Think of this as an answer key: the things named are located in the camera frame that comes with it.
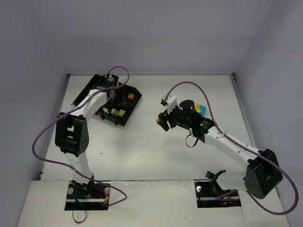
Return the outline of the transparent orange square brick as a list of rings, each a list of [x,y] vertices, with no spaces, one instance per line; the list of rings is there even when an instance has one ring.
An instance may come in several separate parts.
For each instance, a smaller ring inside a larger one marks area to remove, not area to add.
[[[132,94],[132,93],[129,93],[128,96],[127,96],[127,98],[128,98],[129,100],[133,100],[134,97],[135,97],[135,95]]]

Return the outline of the lime green small brick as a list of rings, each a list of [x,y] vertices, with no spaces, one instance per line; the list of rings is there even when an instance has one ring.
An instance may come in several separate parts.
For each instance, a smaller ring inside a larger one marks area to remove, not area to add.
[[[113,109],[111,110],[111,114],[112,114],[113,116],[117,116],[118,111],[117,111],[115,108],[113,108]]]

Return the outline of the lime green curved brick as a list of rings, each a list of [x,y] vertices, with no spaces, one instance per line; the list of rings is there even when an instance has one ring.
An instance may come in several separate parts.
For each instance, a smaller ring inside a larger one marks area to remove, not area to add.
[[[119,112],[117,113],[117,116],[123,118],[123,116],[125,115],[125,113],[126,113],[126,111],[123,110],[123,109],[121,109],[121,110],[119,110]]]

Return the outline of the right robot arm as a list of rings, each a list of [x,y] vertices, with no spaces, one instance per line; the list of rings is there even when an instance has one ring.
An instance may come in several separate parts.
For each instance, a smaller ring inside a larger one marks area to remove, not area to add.
[[[156,120],[165,131],[176,126],[189,131],[197,141],[213,146],[236,161],[242,170],[217,173],[207,171],[206,178],[215,190],[248,191],[258,199],[265,198],[283,179],[282,173],[273,164],[278,164],[273,151],[258,150],[235,138],[229,140],[227,135],[219,132],[214,122],[203,117],[195,108],[194,101],[185,100],[177,104],[174,96],[161,101],[166,110]]]

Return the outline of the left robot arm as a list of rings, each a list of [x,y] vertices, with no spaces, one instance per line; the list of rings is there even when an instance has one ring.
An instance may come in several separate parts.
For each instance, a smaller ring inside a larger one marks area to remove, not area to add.
[[[88,122],[102,105],[115,97],[113,90],[95,96],[93,94],[108,87],[118,86],[118,80],[119,77],[112,74],[94,75],[72,103],[72,107],[79,107],[79,110],[56,123],[55,145],[75,169],[71,183],[74,195],[79,198],[89,198],[95,189],[92,181],[94,176],[86,156],[89,145]]]

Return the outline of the black four-compartment tray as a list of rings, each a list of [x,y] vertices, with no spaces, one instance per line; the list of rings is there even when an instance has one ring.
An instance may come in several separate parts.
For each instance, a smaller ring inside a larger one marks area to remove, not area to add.
[[[113,74],[107,74],[107,75],[99,75],[96,74],[92,77],[92,79],[87,83],[87,85],[84,87],[84,89],[80,92],[80,94],[76,97],[76,99],[73,101],[72,106],[76,107],[81,103],[81,101],[84,100],[84,98],[89,94],[90,90],[93,89],[103,89],[107,87],[115,87],[115,86],[121,86],[122,83],[119,82],[119,77]],[[102,120],[108,120],[113,122],[115,125],[121,125],[125,126],[128,118],[132,114],[135,106],[139,102],[140,98],[142,97],[142,94],[138,91],[137,88],[124,85],[125,87],[125,103],[123,104],[110,104],[105,103],[103,104],[96,112],[95,115],[99,116]],[[135,95],[133,100],[129,100],[127,98],[128,94],[132,93]],[[106,114],[103,112],[103,108],[107,108],[110,111],[110,114]],[[111,114],[111,110],[115,108],[117,111],[123,109],[126,111],[123,118],[118,116],[113,116]]]

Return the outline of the teal long brick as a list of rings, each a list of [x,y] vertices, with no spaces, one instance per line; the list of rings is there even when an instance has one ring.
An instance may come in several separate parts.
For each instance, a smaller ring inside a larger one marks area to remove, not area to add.
[[[206,107],[205,106],[199,106],[198,108],[198,112],[201,114],[202,117],[204,117],[205,113],[206,113]]]

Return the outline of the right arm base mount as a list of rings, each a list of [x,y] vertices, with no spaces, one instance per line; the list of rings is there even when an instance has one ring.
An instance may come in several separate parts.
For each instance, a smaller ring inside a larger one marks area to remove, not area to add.
[[[225,172],[220,170],[214,174],[207,171],[205,176],[208,180],[194,182],[198,208],[241,207],[239,193],[236,190],[223,190],[217,183],[218,177]]]

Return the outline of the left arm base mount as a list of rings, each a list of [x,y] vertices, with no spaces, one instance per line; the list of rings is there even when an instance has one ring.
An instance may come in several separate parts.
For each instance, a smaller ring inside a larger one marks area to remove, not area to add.
[[[111,189],[97,183],[90,183],[89,189],[77,186],[69,181],[65,211],[108,210]]]

